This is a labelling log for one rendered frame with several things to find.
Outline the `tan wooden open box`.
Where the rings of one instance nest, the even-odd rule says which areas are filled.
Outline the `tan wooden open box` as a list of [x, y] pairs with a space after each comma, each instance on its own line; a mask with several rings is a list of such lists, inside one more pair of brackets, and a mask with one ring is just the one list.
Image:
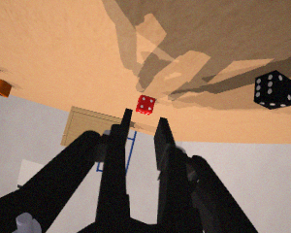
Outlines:
[[75, 141], [81, 133], [93, 130], [103, 135], [105, 130], [111, 130], [112, 124], [120, 124], [122, 118], [108, 116], [89, 110], [71, 107], [60, 146], [67, 147]]

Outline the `black die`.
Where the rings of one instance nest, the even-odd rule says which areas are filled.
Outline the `black die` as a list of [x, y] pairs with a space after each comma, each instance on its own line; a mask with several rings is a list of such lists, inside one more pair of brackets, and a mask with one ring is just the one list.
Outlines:
[[270, 110], [291, 106], [291, 80], [277, 70], [255, 78], [254, 102]]

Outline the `red die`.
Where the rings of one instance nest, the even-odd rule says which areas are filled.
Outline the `red die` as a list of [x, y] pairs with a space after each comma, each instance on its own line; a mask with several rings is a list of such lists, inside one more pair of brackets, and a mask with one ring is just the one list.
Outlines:
[[155, 98], [141, 95], [138, 100], [136, 112], [145, 114], [145, 115], [150, 115], [153, 111], [154, 103], [155, 103]]

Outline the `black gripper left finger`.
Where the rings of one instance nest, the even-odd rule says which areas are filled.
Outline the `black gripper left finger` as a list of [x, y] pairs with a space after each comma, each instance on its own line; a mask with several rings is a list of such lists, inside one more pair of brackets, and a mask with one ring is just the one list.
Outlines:
[[[96, 233], [131, 233], [125, 143], [133, 110], [103, 135], [84, 131], [20, 189], [0, 198], [0, 233], [46, 233], [95, 162], [104, 162]], [[87, 165], [87, 166], [86, 166]]]

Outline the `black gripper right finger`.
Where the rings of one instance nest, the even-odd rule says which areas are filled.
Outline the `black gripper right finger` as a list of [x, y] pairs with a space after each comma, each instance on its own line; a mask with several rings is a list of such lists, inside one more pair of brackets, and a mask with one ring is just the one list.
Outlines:
[[157, 223], [171, 224], [171, 233], [258, 233], [206, 159], [176, 146], [164, 117], [154, 147], [160, 171]]

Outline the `orange pocket multimeter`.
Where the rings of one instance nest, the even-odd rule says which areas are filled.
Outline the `orange pocket multimeter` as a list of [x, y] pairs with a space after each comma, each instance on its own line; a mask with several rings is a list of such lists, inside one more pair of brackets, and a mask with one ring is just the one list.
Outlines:
[[11, 86], [3, 80], [0, 80], [0, 95], [2, 94], [4, 97], [9, 97]]

